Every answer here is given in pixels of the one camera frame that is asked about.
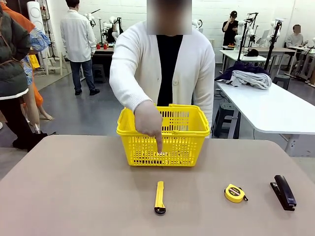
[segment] hand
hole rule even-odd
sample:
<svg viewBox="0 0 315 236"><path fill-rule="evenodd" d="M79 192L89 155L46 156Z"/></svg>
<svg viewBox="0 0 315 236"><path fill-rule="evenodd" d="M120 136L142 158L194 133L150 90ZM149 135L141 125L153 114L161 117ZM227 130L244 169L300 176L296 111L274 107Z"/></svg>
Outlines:
<svg viewBox="0 0 315 236"><path fill-rule="evenodd" d="M157 151L162 153L162 116L152 101L140 103L134 110L136 130L141 134L155 137Z"/></svg>

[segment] cap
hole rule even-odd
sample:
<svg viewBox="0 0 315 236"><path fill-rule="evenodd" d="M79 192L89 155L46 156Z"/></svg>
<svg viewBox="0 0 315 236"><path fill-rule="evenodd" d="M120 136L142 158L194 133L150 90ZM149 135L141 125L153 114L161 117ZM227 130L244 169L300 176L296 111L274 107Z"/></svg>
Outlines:
<svg viewBox="0 0 315 236"><path fill-rule="evenodd" d="M246 57L257 57L259 52L256 49L251 49L246 55Z"/></svg>
<svg viewBox="0 0 315 236"><path fill-rule="evenodd" d="M232 12L231 12L231 16L232 16L233 18L236 18L236 17L237 17L237 11L232 11Z"/></svg>

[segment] white cardigan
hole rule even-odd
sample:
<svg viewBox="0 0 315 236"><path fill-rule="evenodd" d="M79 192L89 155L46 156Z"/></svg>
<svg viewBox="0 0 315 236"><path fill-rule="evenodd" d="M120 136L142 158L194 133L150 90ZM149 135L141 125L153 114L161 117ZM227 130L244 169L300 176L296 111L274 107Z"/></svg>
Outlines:
<svg viewBox="0 0 315 236"><path fill-rule="evenodd" d="M194 104L212 121L215 54L210 41L193 29L184 35L173 76L173 103ZM110 68L110 85L122 105L131 110L145 100L158 102L161 64L155 35L146 22L135 24L118 37Z"/></svg>

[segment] plastic basket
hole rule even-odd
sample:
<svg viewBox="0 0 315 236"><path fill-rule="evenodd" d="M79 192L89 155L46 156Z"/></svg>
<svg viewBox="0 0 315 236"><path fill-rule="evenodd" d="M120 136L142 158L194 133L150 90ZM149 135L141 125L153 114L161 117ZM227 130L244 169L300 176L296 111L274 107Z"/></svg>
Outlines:
<svg viewBox="0 0 315 236"><path fill-rule="evenodd" d="M133 112L124 108L118 119L126 157L131 166L194 166L202 144L210 134L209 123L197 106L157 107L162 122L163 152L158 153L154 137L135 130Z"/></svg>

